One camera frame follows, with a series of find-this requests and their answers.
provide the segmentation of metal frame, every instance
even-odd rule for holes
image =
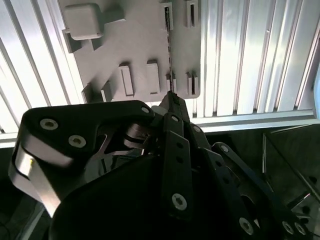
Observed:
[[[262,174],[267,179],[268,182],[268,175],[267,175],[267,141],[272,145],[272,147],[278,152],[280,157],[285,161],[285,163],[290,167],[292,172],[300,179],[301,183],[307,188],[306,192],[303,192],[301,195],[299,195],[296,199],[292,200],[287,204],[287,207],[289,209],[293,209],[299,204],[301,204],[305,199],[307,199],[310,195],[312,195],[315,200],[320,204],[320,191],[315,187],[315,185],[301,173],[292,162],[289,162],[288,159],[292,159],[292,156],[289,154],[284,153],[280,148],[278,148],[275,144],[274,138],[272,137],[273,134],[280,134],[287,131],[292,131],[296,129],[300,129],[301,127],[289,127],[284,128],[281,130],[273,131],[271,133],[264,133],[262,135]]]

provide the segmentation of slot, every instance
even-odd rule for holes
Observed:
[[[198,0],[188,0],[186,2],[186,26],[188,29],[198,25]]]
[[[191,26],[194,27],[195,26],[195,5],[191,4],[190,5],[190,11],[191,11]]]
[[[173,20],[172,3],[171,2],[162,3],[161,6],[162,6],[161,9],[163,10],[163,12],[161,13],[162,22],[163,22],[162,28],[164,30],[168,30],[167,26],[169,26],[169,30],[173,30],[174,20]]]

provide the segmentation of gray plastic block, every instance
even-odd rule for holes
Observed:
[[[64,8],[66,24],[74,40],[98,39],[104,34],[100,8],[95,3],[75,4]]]

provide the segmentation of screw hole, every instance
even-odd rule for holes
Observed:
[[[177,145],[177,147],[180,148],[180,149],[183,149],[183,148],[184,148],[184,146],[183,146],[180,142],[177,142],[176,145]]]
[[[250,227],[249,227],[249,224],[246,223],[246,222],[243,223],[243,226],[244,226],[244,228],[247,229],[247,230],[250,228]]]
[[[184,163],[183,158],[181,158],[181,157],[179,157],[179,156],[177,156],[175,159],[176,159],[176,161],[177,161],[178,163],[180,163],[180,164],[183,164],[183,163]]]
[[[226,177],[223,177],[222,179],[223,179],[223,181],[224,181],[226,184],[229,184],[229,183],[230,183],[229,180],[228,180]]]
[[[47,121],[44,125],[51,128],[54,126],[53,122],[50,122],[50,121]]]
[[[80,140],[79,138],[73,139],[73,142],[74,142],[75,144],[81,144],[81,140]]]

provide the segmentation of metal ribbed panel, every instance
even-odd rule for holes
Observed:
[[[0,126],[5,133],[17,132],[30,108],[83,103],[74,56],[62,41],[64,28],[55,0],[0,0]]]
[[[203,0],[202,5],[207,9],[198,118],[314,107],[309,100],[312,66],[319,61],[320,1]]]

